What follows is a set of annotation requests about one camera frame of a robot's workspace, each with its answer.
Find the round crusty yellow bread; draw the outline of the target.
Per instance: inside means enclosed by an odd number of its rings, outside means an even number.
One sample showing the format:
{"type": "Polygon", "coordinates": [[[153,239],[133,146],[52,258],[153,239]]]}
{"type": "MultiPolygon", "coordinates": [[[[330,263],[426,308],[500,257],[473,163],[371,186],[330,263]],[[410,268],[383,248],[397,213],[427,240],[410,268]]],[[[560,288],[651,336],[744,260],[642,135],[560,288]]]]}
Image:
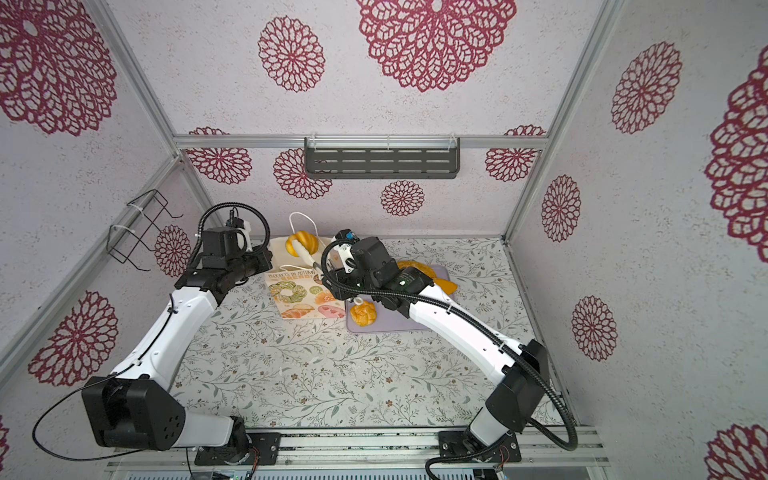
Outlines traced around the round crusty yellow bread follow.
{"type": "Polygon", "coordinates": [[[436,279],[438,277],[437,273],[434,271],[432,267],[418,261],[412,261],[412,260],[398,261],[397,265],[401,270],[411,269],[413,271],[419,271],[422,274],[429,277],[430,279],[436,279]]]}

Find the knotted golden bun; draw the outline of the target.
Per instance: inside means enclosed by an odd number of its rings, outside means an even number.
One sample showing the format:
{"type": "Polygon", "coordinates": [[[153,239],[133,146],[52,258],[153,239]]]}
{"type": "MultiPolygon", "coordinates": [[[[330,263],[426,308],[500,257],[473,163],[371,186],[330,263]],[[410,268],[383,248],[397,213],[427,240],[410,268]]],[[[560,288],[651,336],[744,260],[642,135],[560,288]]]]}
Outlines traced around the knotted golden bun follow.
{"type": "Polygon", "coordinates": [[[372,302],[362,301],[361,303],[354,303],[350,307],[350,316],[358,327],[364,328],[373,325],[378,314],[372,302]]]}

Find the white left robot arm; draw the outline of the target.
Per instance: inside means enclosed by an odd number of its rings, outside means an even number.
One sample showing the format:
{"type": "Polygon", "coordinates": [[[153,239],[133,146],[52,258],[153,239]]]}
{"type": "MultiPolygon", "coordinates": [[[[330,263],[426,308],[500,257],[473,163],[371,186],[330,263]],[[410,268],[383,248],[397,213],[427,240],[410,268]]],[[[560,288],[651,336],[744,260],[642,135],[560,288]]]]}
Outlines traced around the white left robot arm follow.
{"type": "Polygon", "coordinates": [[[224,464],[246,460],[252,442],[236,416],[193,413],[170,393],[184,355],[201,325],[230,290],[272,268],[266,247],[231,257],[205,255],[175,283],[150,330],[107,377],[94,376],[81,392],[101,447],[165,451],[203,447],[224,464]]]}

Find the orange oval bread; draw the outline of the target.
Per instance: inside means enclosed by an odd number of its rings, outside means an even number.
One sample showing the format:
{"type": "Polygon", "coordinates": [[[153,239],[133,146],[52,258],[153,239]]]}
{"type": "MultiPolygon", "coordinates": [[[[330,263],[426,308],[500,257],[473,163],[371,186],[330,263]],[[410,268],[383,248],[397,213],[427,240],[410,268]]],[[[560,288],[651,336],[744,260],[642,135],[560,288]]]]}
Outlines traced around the orange oval bread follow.
{"type": "Polygon", "coordinates": [[[457,284],[446,279],[435,278],[433,282],[435,285],[439,286],[446,295],[453,295],[458,290],[457,284]]]}

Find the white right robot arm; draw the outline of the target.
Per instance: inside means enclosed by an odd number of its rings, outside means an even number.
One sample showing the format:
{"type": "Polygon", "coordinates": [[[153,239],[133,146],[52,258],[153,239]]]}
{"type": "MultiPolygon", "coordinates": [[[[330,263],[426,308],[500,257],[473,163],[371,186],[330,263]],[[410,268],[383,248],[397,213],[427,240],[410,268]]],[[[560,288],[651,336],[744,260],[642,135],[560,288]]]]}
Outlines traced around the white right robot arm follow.
{"type": "Polygon", "coordinates": [[[387,260],[378,269],[349,260],[339,269],[321,264],[325,286],[340,299],[367,295],[447,340],[472,360],[494,390],[462,432],[440,434],[436,463],[484,461],[512,456],[515,435],[531,425],[540,401],[552,394],[546,348],[522,344],[486,326],[449,298],[435,279],[417,267],[387,260]]]}

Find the printed white paper bag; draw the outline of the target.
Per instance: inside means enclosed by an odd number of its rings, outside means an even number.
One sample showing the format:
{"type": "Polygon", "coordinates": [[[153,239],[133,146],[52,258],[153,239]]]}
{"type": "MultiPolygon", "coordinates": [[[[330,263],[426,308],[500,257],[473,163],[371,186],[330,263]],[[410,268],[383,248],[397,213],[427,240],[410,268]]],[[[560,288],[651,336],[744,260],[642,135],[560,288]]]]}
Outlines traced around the printed white paper bag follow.
{"type": "Polygon", "coordinates": [[[321,236],[314,220],[302,212],[290,213],[288,225],[291,229],[288,236],[270,240],[273,268],[265,277],[266,288],[278,313],[289,321],[344,319],[344,303],[330,293],[314,270],[299,257],[291,256],[285,248],[287,238],[300,230],[314,234],[320,245],[312,256],[320,263],[321,255],[332,238],[321,236]]]}

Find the orange shell bread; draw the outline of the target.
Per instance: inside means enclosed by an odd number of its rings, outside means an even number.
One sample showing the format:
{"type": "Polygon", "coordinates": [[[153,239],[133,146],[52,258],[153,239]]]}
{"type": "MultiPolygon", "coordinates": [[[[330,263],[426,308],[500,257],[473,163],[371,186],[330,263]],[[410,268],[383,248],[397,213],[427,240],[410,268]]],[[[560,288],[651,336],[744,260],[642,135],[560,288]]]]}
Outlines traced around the orange shell bread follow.
{"type": "Polygon", "coordinates": [[[293,239],[299,240],[311,255],[314,255],[319,249],[320,242],[318,237],[307,231],[300,230],[289,236],[285,241],[286,251],[293,257],[298,257],[291,245],[293,239]]]}

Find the cream bread tongs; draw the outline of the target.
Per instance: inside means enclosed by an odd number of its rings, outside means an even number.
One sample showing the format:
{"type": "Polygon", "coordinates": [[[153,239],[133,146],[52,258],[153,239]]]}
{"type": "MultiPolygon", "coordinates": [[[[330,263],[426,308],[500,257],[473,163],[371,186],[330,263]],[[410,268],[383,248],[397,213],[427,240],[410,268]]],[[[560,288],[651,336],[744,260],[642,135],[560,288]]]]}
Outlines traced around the cream bread tongs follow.
{"type": "Polygon", "coordinates": [[[316,261],[304,245],[297,239],[291,241],[291,245],[296,252],[297,256],[307,264],[312,270],[316,272],[320,279],[323,279],[322,265],[316,261]]]}

